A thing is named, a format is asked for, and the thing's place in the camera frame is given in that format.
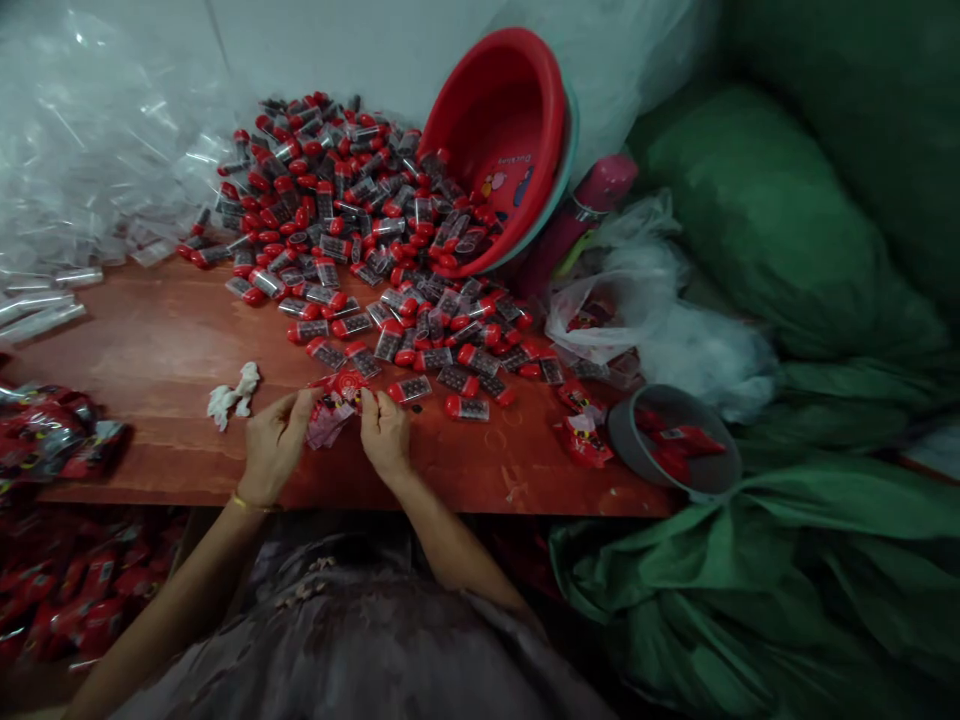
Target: gold bracelet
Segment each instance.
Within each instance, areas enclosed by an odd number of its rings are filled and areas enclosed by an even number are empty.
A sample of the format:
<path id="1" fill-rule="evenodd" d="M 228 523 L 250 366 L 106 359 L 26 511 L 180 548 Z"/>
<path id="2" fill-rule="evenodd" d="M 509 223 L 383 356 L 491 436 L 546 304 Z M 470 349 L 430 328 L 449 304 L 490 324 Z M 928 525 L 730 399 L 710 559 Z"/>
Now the gold bracelet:
<path id="1" fill-rule="evenodd" d="M 280 511 L 283 510 L 283 507 L 282 507 L 282 506 L 276 505 L 276 504 L 274 504 L 274 505 L 254 505 L 254 504 L 252 504 L 252 503 L 248 503 L 248 502 L 247 502 L 246 500 L 244 500 L 242 497 L 240 497 L 239 495 L 237 495 L 236 490 L 234 490 L 233 494 L 230 496 L 230 501 L 231 501 L 231 502 L 235 502 L 237 505 L 239 505 L 240 507 L 242 507 L 244 510 L 251 510 L 251 511 L 253 511 L 253 512 L 275 513 L 275 512 L 280 512 Z"/>

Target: wooden table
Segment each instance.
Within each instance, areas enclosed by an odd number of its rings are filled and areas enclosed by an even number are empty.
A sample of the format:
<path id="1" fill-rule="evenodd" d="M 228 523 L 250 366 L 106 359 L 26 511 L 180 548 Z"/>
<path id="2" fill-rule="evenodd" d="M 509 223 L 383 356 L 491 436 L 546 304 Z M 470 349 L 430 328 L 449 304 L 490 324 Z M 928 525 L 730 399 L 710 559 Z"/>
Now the wooden table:
<path id="1" fill-rule="evenodd" d="M 344 289 L 361 305 L 378 295 L 341 268 Z M 4 368 L 14 381 L 35 379 L 88 392 L 134 436 L 107 480 L 57 483 L 48 501 L 220 505 L 244 467 L 242 418 L 218 433 L 206 416 L 208 393 L 235 385 L 253 360 L 263 381 L 254 412 L 326 374 L 285 336 L 289 319 L 271 304 L 250 308 L 223 284 L 228 268 L 202 272 L 179 257 L 153 269 L 110 269 L 103 285 L 79 294 L 90 317 L 22 348 Z M 369 344 L 375 342 L 368 335 Z M 409 374 L 386 368 L 375 388 Z M 644 482 L 619 461 L 604 470 L 574 467 L 551 424 L 565 414 L 553 389 L 516 377 L 516 404 L 493 406 L 489 424 L 456 423 L 441 409 L 445 388 L 414 416 L 412 459 L 457 512 L 665 517 L 680 497 Z M 330 450 L 304 450 L 282 500 L 288 507 L 396 507 L 373 473 L 352 421 Z"/>

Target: pink water bottle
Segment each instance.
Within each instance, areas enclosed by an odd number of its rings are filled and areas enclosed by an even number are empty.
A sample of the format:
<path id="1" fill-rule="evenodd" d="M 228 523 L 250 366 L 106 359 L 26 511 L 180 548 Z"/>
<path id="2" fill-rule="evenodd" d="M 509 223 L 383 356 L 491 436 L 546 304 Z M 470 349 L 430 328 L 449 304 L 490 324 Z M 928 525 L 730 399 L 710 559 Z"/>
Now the pink water bottle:
<path id="1" fill-rule="evenodd" d="M 573 195 L 547 223 L 536 247 L 514 277 L 517 297 L 541 297 L 557 263 L 584 234 L 600 226 L 607 213 L 629 192 L 638 172 L 636 163 L 626 155 L 609 155 L 594 163 Z"/>

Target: plastic basin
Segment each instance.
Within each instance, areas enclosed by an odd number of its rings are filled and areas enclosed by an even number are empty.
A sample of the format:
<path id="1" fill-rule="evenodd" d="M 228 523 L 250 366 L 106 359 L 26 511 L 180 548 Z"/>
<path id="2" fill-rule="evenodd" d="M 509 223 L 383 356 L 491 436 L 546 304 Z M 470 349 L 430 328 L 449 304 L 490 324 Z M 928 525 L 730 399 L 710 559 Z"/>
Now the plastic basin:
<path id="1" fill-rule="evenodd" d="M 488 269 L 526 236 L 554 190 L 566 100 L 556 58 L 523 28 L 498 30 L 457 64 L 430 112 L 418 156 L 450 153 L 450 174 L 482 193 L 505 230 L 487 252 L 448 277 Z"/>

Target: gray plastic bowl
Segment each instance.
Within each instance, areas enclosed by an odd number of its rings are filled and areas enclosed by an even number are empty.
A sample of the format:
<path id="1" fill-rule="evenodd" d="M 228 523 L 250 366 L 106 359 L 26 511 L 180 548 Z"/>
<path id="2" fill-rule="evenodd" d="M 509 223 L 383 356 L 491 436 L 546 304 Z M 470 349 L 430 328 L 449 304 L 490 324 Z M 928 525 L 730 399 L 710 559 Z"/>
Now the gray plastic bowl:
<path id="1" fill-rule="evenodd" d="M 637 427 L 634 408 L 653 410 L 668 427 L 695 425 L 714 440 L 723 443 L 723 455 L 689 458 L 690 485 L 678 483 L 653 459 L 656 443 Z M 644 480 L 665 487 L 680 488 L 695 503 L 720 502 L 739 482 L 743 474 L 740 451 L 723 421 L 710 408 L 692 395 L 670 385 L 647 385 L 616 405 L 607 418 L 610 445 L 621 460 Z"/>

